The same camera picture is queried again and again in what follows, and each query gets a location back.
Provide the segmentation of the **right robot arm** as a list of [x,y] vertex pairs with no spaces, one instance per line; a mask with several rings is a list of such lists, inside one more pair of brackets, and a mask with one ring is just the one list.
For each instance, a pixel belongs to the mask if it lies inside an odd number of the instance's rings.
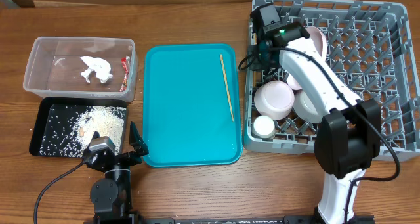
[[311,222],[373,223],[372,216],[356,216],[353,205],[360,181],[380,152],[379,104],[363,100],[327,65],[327,41],[319,28],[284,24],[272,3],[254,9],[250,18],[255,42],[249,47],[249,68],[281,68],[305,95],[299,100],[290,84],[270,81],[257,89],[256,109],[272,120],[294,111],[318,124],[314,153],[325,176]]

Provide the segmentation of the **white rice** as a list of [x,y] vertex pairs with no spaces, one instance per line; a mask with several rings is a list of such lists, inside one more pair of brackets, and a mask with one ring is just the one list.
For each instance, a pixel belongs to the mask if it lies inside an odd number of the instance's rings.
[[126,117],[127,109],[120,106],[54,104],[47,116],[39,154],[80,158],[96,132],[111,139],[117,154]]

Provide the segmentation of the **red snack wrapper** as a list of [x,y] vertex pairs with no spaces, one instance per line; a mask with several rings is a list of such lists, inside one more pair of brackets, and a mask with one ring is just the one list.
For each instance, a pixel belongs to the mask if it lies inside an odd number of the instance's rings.
[[119,90],[120,92],[124,92],[127,89],[127,86],[128,86],[128,78],[129,78],[129,74],[130,74],[130,71],[129,71],[130,61],[131,61],[130,56],[126,56],[125,58],[121,59],[121,65],[124,69],[125,74],[124,74],[123,82],[121,84],[121,88]]

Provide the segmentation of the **white round plate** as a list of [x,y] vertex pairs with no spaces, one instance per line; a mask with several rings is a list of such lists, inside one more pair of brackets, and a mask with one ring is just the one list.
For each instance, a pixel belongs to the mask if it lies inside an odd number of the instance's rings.
[[[318,52],[318,54],[321,56],[322,60],[325,61],[327,57],[327,40],[326,36],[321,32],[320,29],[318,29],[315,26],[309,26],[306,27],[306,30],[310,34],[311,40],[314,42],[314,46]],[[302,87],[299,85],[297,80],[289,74],[286,83],[292,88],[294,91],[299,91],[302,89]]]

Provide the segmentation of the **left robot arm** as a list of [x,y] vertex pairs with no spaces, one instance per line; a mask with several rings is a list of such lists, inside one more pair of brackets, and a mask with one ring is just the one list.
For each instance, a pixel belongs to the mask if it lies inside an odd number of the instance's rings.
[[96,131],[83,151],[83,163],[104,174],[90,191],[93,223],[142,223],[141,215],[132,206],[130,167],[142,163],[148,147],[134,122],[130,123],[129,144],[132,151],[116,154],[111,138],[101,137]]

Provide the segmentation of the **grey bowl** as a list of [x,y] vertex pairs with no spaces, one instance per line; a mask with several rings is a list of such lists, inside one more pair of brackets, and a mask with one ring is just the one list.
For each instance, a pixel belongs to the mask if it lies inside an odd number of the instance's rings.
[[302,120],[310,123],[320,123],[322,120],[307,94],[304,91],[295,93],[293,110]]

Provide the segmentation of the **white napkin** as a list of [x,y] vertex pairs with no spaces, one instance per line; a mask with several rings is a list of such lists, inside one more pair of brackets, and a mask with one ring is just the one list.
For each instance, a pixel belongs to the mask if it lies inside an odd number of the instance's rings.
[[86,70],[80,73],[87,83],[90,83],[89,76],[92,72],[95,72],[95,77],[99,79],[100,83],[106,83],[113,78],[111,64],[107,60],[91,56],[81,56],[80,59],[88,66]]

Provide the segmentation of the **white pink bowl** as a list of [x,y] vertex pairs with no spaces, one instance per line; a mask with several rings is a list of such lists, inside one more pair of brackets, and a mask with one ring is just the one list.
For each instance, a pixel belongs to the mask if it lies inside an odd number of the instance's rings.
[[286,118],[293,108],[295,95],[282,81],[270,81],[259,87],[254,96],[257,111],[273,120]]

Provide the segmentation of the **wooden chopstick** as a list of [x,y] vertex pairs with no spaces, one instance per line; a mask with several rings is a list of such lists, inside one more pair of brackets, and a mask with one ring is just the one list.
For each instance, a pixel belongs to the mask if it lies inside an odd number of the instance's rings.
[[230,97],[230,90],[229,90],[229,86],[228,86],[228,81],[227,81],[227,77],[226,77],[226,70],[225,70],[225,66],[224,66],[224,59],[223,59],[222,54],[220,54],[220,64],[221,64],[221,67],[222,67],[222,74],[223,74],[224,84],[225,84],[225,88],[226,88],[226,96],[227,96],[228,105],[229,105],[229,109],[230,109],[230,115],[231,115],[232,121],[234,122],[234,113],[233,113],[233,108],[232,108],[232,101],[231,101],[231,97]]
[[251,38],[251,44],[252,45],[256,45],[257,44],[257,37],[256,37],[256,33],[252,34],[252,38]]

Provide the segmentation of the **white paper cup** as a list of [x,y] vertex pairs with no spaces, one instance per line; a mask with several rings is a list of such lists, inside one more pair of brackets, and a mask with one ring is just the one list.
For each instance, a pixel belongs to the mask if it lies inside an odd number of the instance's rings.
[[252,136],[260,139],[273,139],[276,134],[274,121],[268,116],[258,116],[251,126]]

